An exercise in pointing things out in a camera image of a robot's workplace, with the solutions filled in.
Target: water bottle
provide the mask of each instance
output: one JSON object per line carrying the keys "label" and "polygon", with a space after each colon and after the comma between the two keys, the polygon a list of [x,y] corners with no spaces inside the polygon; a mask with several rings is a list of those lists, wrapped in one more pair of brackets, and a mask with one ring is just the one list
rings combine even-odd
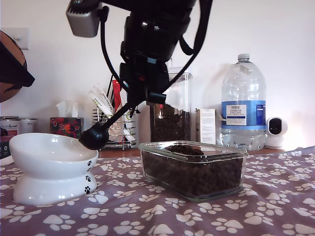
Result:
{"label": "water bottle", "polygon": [[240,54],[222,85],[220,139],[228,147],[260,150],[265,144],[266,83],[249,54]]}

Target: tin can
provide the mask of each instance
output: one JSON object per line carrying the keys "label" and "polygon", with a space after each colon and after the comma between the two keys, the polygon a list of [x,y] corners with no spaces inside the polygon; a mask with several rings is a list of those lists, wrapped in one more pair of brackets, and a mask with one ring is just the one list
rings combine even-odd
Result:
{"label": "tin can", "polygon": [[21,134],[37,132],[37,118],[21,118]]}
{"label": "tin can", "polygon": [[18,119],[19,117],[13,117],[13,116],[9,116],[9,117],[0,117],[0,119]]}
{"label": "tin can", "polygon": [[11,155],[9,140],[21,133],[21,119],[0,119],[0,159]]}
{"label": "tin can", "polygon": [[15,136],[21,133],[21,119],[0,119],[1,136]]}

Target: dry cat food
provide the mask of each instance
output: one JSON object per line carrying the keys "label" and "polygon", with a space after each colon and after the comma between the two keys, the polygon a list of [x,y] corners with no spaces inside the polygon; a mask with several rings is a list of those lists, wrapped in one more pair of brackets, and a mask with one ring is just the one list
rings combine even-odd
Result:
{"label": "dry cat food", "polygon": [[[175,145],[166,150],[200,158],[203,152],[191,146]],[[150,152],[142,153],[144,172],[180,194],[191,198],[208,198],[225,190],[240,187],[243,158],[218,159],[206,163],[166,158]]]}
{"label": "dry cat food", "polygon": [[151,142],[190,140],[190,113],[165,104],[150,107]]}

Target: light switch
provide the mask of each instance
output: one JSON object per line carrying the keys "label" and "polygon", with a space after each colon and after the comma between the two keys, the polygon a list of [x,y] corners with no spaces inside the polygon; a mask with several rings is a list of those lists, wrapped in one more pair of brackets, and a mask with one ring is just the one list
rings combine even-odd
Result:
{"label": "light switch", "polygon": [[28,27],[1,27],[1,31],[9,35],[22,50],[29,49],[30,28]]}

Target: tablecloth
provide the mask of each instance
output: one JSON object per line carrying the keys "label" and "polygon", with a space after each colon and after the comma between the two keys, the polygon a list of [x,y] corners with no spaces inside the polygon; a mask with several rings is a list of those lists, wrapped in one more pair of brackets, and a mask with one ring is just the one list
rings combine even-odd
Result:
{"label": "tablecloth", "polygon": [[250,155],[237,194],[194,203],[147,181],[141,160],[99,158],[95,192],[50,206],[12,201],[22,174],[1,167],[2,236],[315,236],[315,147]]}

